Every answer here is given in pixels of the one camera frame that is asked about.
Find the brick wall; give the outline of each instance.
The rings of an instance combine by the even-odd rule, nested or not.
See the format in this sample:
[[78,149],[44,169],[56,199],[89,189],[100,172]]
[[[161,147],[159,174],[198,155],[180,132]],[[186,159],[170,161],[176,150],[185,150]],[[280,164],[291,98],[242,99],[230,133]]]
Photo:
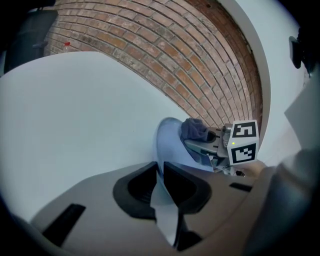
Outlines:
[[221,127],[258,119],[257,66],[228,13],[205,0],[57,0],[45,54],[99,51],[124,64],[191,117]]

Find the black slot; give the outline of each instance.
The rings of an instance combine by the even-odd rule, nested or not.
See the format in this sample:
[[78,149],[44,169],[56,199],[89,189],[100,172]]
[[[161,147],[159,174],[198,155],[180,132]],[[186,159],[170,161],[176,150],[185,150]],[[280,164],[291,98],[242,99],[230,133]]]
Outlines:
[[42,233],[50,242],[61,246],[86,207],[70,204]]
[[189,231],[183,214],[179,214],[177,234],[174,247],[178,252],[188,249],[202,241],[202,238],[195,232]]
[[157,183],[157,163],[120,178],[113,187],[113,198],[128,215],[138,219],[155,220],[155,209],[150,207],[152,191]]
[[199,212],[211,197],[210,185],[169,162],[164,162],[164,185],[182,214]]
[[252,189],[252,186],[248,186],[248,185],[244,185],[244,184],[240,184],[240,183],[235,183],[235,182],[231,183],[229,185],[229,187],[237,189],[237,190],[242,190],[242,191],[245,191],[245,192],[250,192],[251,189]]

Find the white wall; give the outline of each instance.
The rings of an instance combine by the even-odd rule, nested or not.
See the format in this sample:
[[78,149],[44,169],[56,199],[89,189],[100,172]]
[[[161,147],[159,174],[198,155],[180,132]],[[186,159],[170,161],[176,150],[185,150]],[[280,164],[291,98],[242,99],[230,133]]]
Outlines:
[[276,0],[219,1],[248,40],[260,74],[263,112],[258,158],[277,165],[300,149],[284,114],[304,83],[303,68],[296,69],[290,59],[289,37],[297,37],[298,24]]
[[0,191],[29,221],[78,182],[154,160],[159,122],[189,116],[98,52],[30,61],[0,78]]

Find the gray cloth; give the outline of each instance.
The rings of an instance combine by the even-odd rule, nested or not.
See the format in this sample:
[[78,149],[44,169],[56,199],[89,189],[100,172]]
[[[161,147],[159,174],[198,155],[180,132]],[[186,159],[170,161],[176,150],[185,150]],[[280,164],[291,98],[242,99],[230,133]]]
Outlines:
[[208,156],[199,154],[185,144],[185,140],[195,140],[200,142],[206,142],[208,138],[209,129],[206,127],[202,120],[196,118],[187,118],[181,125],[180,139],[183,142],[184,147],[192,156],[192,158],[202,165],[211,166],[211,162]]

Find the white paper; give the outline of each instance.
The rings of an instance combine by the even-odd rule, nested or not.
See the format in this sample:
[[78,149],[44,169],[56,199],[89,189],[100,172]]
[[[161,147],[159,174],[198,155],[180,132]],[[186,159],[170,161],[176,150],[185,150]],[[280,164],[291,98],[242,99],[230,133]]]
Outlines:
[[158,174],[156,178],[150,206],[155,211],[156,225],[168,243],[173,246],[177,236],[179,209],[165,188],[162,178]]

